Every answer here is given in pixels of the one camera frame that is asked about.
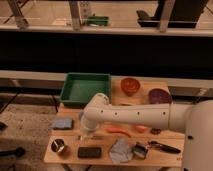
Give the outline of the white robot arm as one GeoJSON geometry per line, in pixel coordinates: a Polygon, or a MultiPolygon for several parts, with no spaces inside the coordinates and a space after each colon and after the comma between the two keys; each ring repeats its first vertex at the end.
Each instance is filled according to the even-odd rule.
{"type": "Polygon", "coordinates": [[[97,93],[83,110],[81,132],[93,134],[100,123],[155,127],[185,134],[181,171],[213,171],[213,100],[197,104],[113,106],[97,93]]]}

